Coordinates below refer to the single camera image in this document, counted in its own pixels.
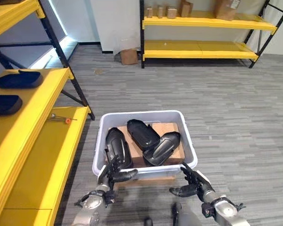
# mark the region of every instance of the robotic arm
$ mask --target robotic arm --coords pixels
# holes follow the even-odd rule
[[[179,188],[170,188],[169,191],[172,194],[179,197],[197,195],[203,202],[201,206],[202,214],[206,218],[213,217],[221,226],[250,226],[247,220],[238,215],[238,212],[244,208],[243,203],[235,205],[225,195],[218,196],[210,181],[203,174],[199,171],[193,171],[186,163],[183,163],[183,165],[185,168],[181,167],[181,170],[186,175],[185,179],[189,184]],[[114,203],[114,183],[130,180],[138,172],[136,169],[128,172],[119,171],[119,158],[116,156],[107,166],[102,168],[96,189],[83,196],[76,203],[82,209],[76,215],[73,226],[96,226],[99,223],[100,213],[109,204]],[[191,225],[191,223],[201,225],[193,213],[190,213],[188,217],[182,216],[182,218],[178,215],[174,220],[174,226]]]
[[[190,197],[197,195],[203,202],[202,214],[213,217],[221,226],[250,226],[238,212],[245,208],[243,203],[235,205],[225,195],[218,196],[212,188],[210,181],[199,171],[193,171],[185,162],[181,170],[186,175],[188,185],[179,188],[170,188],[169,191],[179,197]]]
[[[120,160],[116,156],[104,166],[98,177],[98,185],[94,191],[84,195],[75,205],[82,209],[76,215],[73,226],[96,226],[99,223],[100,213],[111,203],[114,203],[114,183],[132,179],[137,170],[119,172]]]

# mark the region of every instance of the plastic bin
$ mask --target plastic bin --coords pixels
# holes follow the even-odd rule
[[[105,148],[106,135],[109,128],[127,125],[130,119],[142,120],[145,123],[153,122],[175,122],[181,134],[181,141],[183,143],[183,150],[185,155],[185,162],[194,168],[197,165],[197,156],[192,145],[188,128],[185,124],[183,114],[180,111],[150,111],[150,112],[125,112],[125,113],[108,113],[100,119],[100,129],[96,141],[95,156],[93,159],[92,170],[95,175],[99,175],[100,170],[105,164]],[[168,166],[152,166],[136,168],[138,170],[138,179],[168,177],[174,176],[180,171],[180,164]],[[123,169],[121,171],[129,171],[132,169]]]

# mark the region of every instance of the yellow shelving unit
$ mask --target yellow shelving unit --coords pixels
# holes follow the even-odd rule
[[[277,30],[277,27],[271,23],[266,22],[257,15],[236,14],[234,20],[220,20],[214,18],[213,13],[203,11],[193,11],[190,17],[176,17],[175,19],[168,19],[167,17],[152,18],[144,17],[143,29],[148,25],[160,26],[198,26],[198,27],[222,27],[222,28],[236,28],[236,29],[254,29],[270,31],[272,34]]]
[[[166,16],[158,18],[152,16],[146,17],[145,0],[140,2],[140,32],[141,32],[141,68],[145,67],[147,58],[232,58],[232,59],[249,59],[252,68],[262,55],[263,51],[274,37],[278,28],[283,22],[283,10],[270,4],[269,0],[265,0],[262,9],[258,15],[236,14],[232,21],[216,19],[213,12],[192,11],[189,17],[180,17],[177,15],[174,19],[168,19]],[[265,21],[262,17],[267,7],[282,13],[281,18],[276,26]],[[192,40],[146,40],[145,29],[147,26],[186,26],[186,27],[215,27],[230,29],[248,29],[249,32],[243,43],[239,42],[219,42],[219,41],[192,41]],[[247,47],[247,42],[253,34],[254,30],[260,30],[258,39],[258,50],[253,52]],[[269,31],[270,35],[261,46],[262,31]]]
[[[45,122],[4,206],[0,225],[53,225],[88,111],[88,107],[52,109],[76,120]]]
[[[0,89],[23,101],[14,115],[0,116],[0,213],[25,160],[68,78],[69,68],[38,70],[43,83],[35,89]],[[5,70],[1,76],[17,73]]]
[[[64,68],[22,69],[39,71],[42,84],[34,89],[0,89],[0,95],[18,95],[23,101],[15,114],[0,116],[0,224],[3,225],[53,225],[87,115],[94,120],[40,0],[0,5],[0,35],[33,12],[40,18],[50,42],[6,45],[51,44]],[[23,68],[1,52],[0,63],[6,69],[13,68],[12,64]],[[10,73],[18,70],[5,70],[0,76]],[[63,90],[68,79],[80,99]],[[83,107],[52,109],[60,93]],[[70,124],[47,121],[51,111],[77,120]]]
[[[244,43],[223,41],[146,40],[146,58],[237,58],[253,59],[258,56]]]
[[[18,4],[1,5],[0,35],[33,12],[36,12],[39,18],[45,17],[38,0],[25,0]]]

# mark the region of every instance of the yellow shelf board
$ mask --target yellow shelf board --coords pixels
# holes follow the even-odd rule
[[[1,5],[0,35],[33,12],[37,12],[39,18],[45,17],[38,0],[25,0],[17,4]]]
[[[3,210],[0,225],[13,226],[44,226],[51,210]]]
[[[69,68],[40,71],[43,83],[35,89],[0,89],[1,95],[19,95],[21,109],[0,116],[0,213],[16,178],[71,72]],[[1,76],[17,73],[6,70]]]
[[[167,17],[158,18],[145,16],[143,25],[162,25],[162,26],[197,26],[197,27],[223,27],[237,29],[265,30],[274,33],[277,27],[266,22],[257,15],[236,14],[234,20],[216,19],[212,12],[193,11],[190,17],[177,17],[168,19]]]
[[[233,58],[256,60],[258,56],[244,43],[146,40],[144,58]]]
[[[64,186],[88,115],[88,107],[59,107],[51,113],[73,118],[64,121],[46,121],[4,206],[6,210],[51,210],[49,216],[34,219],[36,225],[53,225]],[[10,218],[0,217],[0,225]],[[12,225],[23,224],[13,219]]]

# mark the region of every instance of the gray carpet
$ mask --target gray carpet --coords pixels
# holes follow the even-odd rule
[[[247,61],[191,61],[190,64],[123,66],[98,46],[79,46],[71,66],[96,115],[86,123],[56,218],[70,225],[79,211],[73,203],[96,186],[92,172],[99,120],[105,113],[181,111],[198,156],[197,169],[219,194],[247,208],[252,226],[283,226],[283,56],[265,55],[248,69]],[[94,70],[102,69],[102,74]],[[65,90],[75,93],[68,83]],[[76,105],[61,95],[57,105]],[[179,186],[186,181],[176,176]],[[169,186],[120,189],[100,226],[171,226],[171,204],[192,209],[204,226],[197,197],[176,198]]]

